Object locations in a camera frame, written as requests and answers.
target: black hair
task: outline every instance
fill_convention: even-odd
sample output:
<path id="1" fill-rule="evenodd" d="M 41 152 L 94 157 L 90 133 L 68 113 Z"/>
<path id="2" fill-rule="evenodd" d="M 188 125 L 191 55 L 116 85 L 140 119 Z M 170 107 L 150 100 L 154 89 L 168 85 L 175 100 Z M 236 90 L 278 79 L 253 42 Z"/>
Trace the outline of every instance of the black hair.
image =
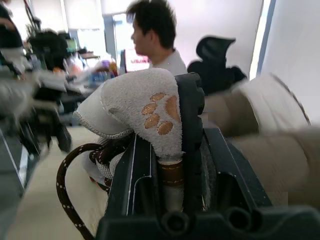
<path id="1" fill-rule="evenodd" d="M 153 30 L 165 49 L 174 47 L 176 38 L 176 16 L 166 0 L 139 0 L 126 11 L 128 19 L 136 22 L 146 35 Z"/>

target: orange paw print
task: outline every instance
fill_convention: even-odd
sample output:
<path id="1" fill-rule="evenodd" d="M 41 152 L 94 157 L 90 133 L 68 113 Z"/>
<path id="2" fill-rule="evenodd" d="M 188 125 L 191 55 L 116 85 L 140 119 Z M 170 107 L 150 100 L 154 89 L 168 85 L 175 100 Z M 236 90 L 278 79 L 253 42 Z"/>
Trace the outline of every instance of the orange paw print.
<path id="1" fill-rule="evenodd" d="M 158 107 L 158 101 L 162 100 L 167 95 L 163 92 L 154 94 L 150 101 L 152 103 L 147 104 L 144 106 L 142 110 L 142 115 L 151 115 L 149 116 L 146 121 L 144 122 L 144 127 L 146 129 L 157 128 L 157 133 L 159 135 L 167 135 L 172 130 L 174 124 L 171 121 L 161 121 L 161 117 L 159 114 L 155 113 Z M 165 103 L 164 109 L 166 114 L 172 118 L 172 120 L 181 123 L 180 116 L 178 114 L 177 109 L 177 97 L 176 96 L 169 96 Z"/>

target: man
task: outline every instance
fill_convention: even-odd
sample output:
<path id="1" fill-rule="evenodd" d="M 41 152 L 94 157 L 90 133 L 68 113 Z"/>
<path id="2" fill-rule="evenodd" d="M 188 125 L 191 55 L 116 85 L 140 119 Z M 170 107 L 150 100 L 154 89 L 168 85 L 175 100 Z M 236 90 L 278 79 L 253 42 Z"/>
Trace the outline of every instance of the man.
<path id="1" fill-rule="evenodd" d="M 11 0 L 0 0 L 0 51 L 9 62 L 24 60 L 24 49 L 17 27 L 11 20 L 11 11 L 4 4 Z"/>
<path id="2" fill-rule="evenodd" d="M 132 40 L 138 55 L 149 57 L 151 68 L 167 69 L 174 76 L 187 69 L 174 48 L 176 17 L 166 0 L 139 0 L 127 9 L 133 21 Z"/>

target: beige floor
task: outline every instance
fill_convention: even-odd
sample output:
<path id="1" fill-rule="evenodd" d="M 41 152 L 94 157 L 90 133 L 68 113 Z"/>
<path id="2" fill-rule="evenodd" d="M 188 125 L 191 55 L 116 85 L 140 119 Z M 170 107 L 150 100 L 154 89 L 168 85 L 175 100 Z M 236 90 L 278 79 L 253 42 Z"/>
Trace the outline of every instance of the beige floor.
<path id="1" fill-rule="evenodd" d="M 97 137 L 84 128 L 71 128 L 73 147 L 92 143 Z M 83 239 L 64 212 L 56 193 L 56 174 L 64 159 L 55 143 L 49 156 L 38 164 L 18 208 L 8 240 Z M 92 233 L 104 215 L 107 194 L 92 183 L 76 158 L 68 168 L 66 189 L 78 214 Z"/>

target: floor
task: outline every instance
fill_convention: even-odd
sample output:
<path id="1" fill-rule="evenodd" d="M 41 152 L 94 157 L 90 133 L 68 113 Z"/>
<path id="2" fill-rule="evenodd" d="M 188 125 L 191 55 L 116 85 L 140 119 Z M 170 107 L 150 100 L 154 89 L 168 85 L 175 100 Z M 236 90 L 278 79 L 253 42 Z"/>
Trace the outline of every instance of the floor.
<path id="1" fill-rule="evenodd" d="M 0 129 L 0 240 L 14 219 L 34 161 L 17 138 L 5 137 Z"/>

